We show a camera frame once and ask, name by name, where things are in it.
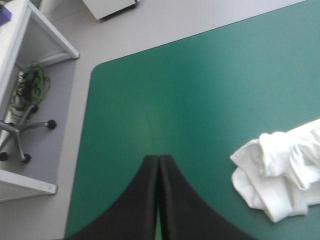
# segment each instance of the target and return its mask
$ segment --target office chair base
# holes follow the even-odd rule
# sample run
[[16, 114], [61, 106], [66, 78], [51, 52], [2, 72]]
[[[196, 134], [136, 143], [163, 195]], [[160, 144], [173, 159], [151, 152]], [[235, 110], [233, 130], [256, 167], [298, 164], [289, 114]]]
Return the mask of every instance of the office chair base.
[[38, 128], [48, 128], [50, 130], [55, 129], [57, 127], [57, 123], [55, 120], [49, 120], [47, 122], [38, 122], [33, 124], [25, 124], [26, 120], [29, 119], [30, 113], [35, 113], [38, 111], [38, 106], [30, 105], [24, 114], [20, 117], [19, 122], [15, 123], [5, 123], [0, 121], [0, 130], [4, 130], [9, 134], [3, 140], [2, 144], [0, 145], [0, 161], [6, 161], [9, 158], [9, 155], [6, 152], [1, 152], [4, 147], [11, 141], [15, 140], [16, 146], [20, 153], [20, 159], [24, 164], [27, 164], [31, 160], [31, 155], [24, 153], [22, 147], [22, 139], [21, 134], [26, 131], [30, 131], [33, 129]]

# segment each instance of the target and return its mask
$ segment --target white fabric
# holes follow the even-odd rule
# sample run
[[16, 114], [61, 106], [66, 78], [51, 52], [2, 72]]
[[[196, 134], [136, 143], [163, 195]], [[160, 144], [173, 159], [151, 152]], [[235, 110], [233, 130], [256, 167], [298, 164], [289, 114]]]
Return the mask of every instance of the white fabric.
[[231, 180], [253, 209], [276, 223], [320, 204], [320, 119], [289, 132], [263, 133], [237, 150]]

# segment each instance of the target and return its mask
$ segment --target green rubber mat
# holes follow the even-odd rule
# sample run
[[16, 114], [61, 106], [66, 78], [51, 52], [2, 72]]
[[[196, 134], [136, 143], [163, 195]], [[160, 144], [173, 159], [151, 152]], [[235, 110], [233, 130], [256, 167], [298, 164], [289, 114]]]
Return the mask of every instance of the green rubber mat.
[[320, 0], [98, 65], [66, 235], [117, 199], [145, 155], [171, 154], [200, 196], [253, 237], [320, 239], [320, 206], [271, 223], [234, 190], [229, 159], [261, 133], [319, 118], [319, 105]]

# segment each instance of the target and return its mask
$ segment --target blue object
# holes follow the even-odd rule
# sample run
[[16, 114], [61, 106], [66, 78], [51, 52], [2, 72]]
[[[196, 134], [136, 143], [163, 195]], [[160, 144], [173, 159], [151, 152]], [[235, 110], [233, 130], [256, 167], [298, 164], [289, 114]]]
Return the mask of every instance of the blue object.
[[0, 26], [11, 21], [11, 18], [12, 13], [5, 6], [3, 6], [0, 11]]

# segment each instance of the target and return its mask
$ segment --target chair wheel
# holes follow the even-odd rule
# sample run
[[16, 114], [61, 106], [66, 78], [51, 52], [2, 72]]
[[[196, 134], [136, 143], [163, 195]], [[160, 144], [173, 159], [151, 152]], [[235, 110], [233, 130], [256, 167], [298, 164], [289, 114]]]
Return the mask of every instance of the chair wheel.
[[46, 122], [48, 126], [46, 126], [48, 129], [55, 129], [57, 126], [57, 123], [55, 120], [49, 120]]
[[34, 107], [31, 109], [31, 112], [36, 113], [38, 109], [39, 109], [38, 105], [34, 105]]
[[24, 164], [27, 164], [28, 162], [30, 162], [31, 160], [31, 156], [27, 153], [24, 154], [24, 160], [22, 161]]
[[8, 158], [9, 158], [9, 155], [5, 151], [0, 153], [0, 161], [6, 161], [8, 160]]

